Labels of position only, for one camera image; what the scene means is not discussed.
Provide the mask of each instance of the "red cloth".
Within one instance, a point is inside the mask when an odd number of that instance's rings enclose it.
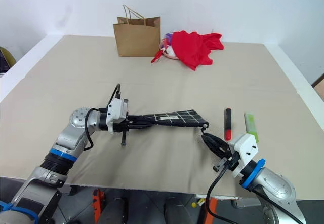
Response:
[[[197,32],[188,34],[185,31],[175,32],[172,36],[171,46],[177,57],[191,69],[197,66],[210,65],[212,59],[208,57],[211,50],[224,49],[219,40],[222,35],[212,33],[199,35]]]
[[[151,63],[154,63],[154,61],[157,60],[158,58],[160,58],[162,56],[162,54],[163,54],[163,50],[162,49],[158,50],[156,52],[156,54],[154,55],[154,58],[151,60]]]

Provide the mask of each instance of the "orange bracket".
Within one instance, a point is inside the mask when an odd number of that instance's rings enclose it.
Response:
[[[216,207],[217,207],[217,199],[211,197],[209,199],[209,208],[215,214],[216,214]],[[206,209],[206,202],[205,202],[205,211],[206,211],[206,215],[204,219],[204,224],[213,224],[214,217],[208,213]]]
[[[93,191],[93,209],[95,213],[95,223],[97,224],[99,217],[103,211],[103,203],[105,200],[105,193],[100,189],[96,189]]]

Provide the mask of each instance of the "table surface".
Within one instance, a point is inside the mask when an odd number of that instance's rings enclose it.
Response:
[[[297,199],[324,199],[324,132],[263,44],[224,43],[213,65],[196,71],[180,61],[118,57],[114,38],[65,36],[0,104],[0,175],[27,178],[79,107],[103,107],[116,85],[130,114],[196,110],[223,136],[226,107],[233,136],[245,132],[244,112],[256,118],[255,160],[287,177]],[[199,129],[154,126],[121,134],[97,132],[67,183],[205,194],[219,159]],[[214,194],[246,196],[228,172]]]

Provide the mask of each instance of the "wire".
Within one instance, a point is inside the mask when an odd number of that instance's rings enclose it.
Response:
[[[116,93],[119,94],[119,92],[120,92],[120,84],[118,83],[118,84],[116,85],[116,87],[115,87],[115,89],[114,89],[112,95],[111,95],[111,98],[110,98],[110,100],[109,100],[109,102],[108,102],[106,108],[108,108],[108,106],[109,106],[109,104],[111,103],[111,101],[113,100],[113,97],[115,96],[115,94],[116,94]]]
[[[90,115],[90,113],[91,113],[92,111],[98,111],[98,109],[91,108],[91,109],[89,109],[89,111],[88,111],[87,114],[86,114],[86,117],[85,117],[85,132],[86,132],[87,139],[88,139],[88,141],[89,141],[89,143],[90,143],[90,146],[84,148],[84,149],[83,149],[84,151],[86,151],[86,150],[90,150],[90,149],[93,147],[93,142],[92,142],[92,140],[91,140],[91,137],[90,137],[90,134],[89,134],[89,129],[88,129],[88,117],[89,117],[89,115]]]
[[[220,220],[223,220],[227,223],[231,223],[231,224],[238,224],[237,222],[234,222],[232,220],[229,220],[229,219],[226,219],[222,216],[219,216],[215,213],[213,213],[211,210],[210,210],[210,207],[209,207],[209,198],[211,196],[211,193],[212,193],[212,190],[213,188],[215,187],[215,185],[218,183],[218,181],[222,178],[222,176],[225,174],[225,172],[229,169],[229,165],[226,164],[224,166],[224,168],[222,169],[222,171],[218,174],[218,176],[216,177],[216,179],[214,180],[214,182],[211,184],[211,186],[209,187],[208,191],[207,191],[207,196],[206,196],[206,209],[208,211],[208,213],[210,215],[212,215],[213,217],[217,218],[217,219],[220,219]]]
[[[283,213],[285,213],[287,216],[289,216],[291,219],[293,219],[298,224],[303,224],[297,217],[295,217],[294,215],[292,215],[289,211],[287,211],[286,209],[284,209],[282,206],[278,205],[274,201],[270,200],[268,196],[266,196],[266,195],[262,194],[261,192],[257,191],[255,188],[252,190],[252,192],[255,193],[256,195],[260,196],[265,201],[267,201],[270,204],[272,204],[275,207],[277,207],[279,210],[281,210]]]

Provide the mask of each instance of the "black and white checkered cloth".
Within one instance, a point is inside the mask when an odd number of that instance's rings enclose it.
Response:
[[[143,116],[159,125],[178,127],[205,127],[208,125],[208,122],[195,110],[174,111],[166,114],[147,114]]]

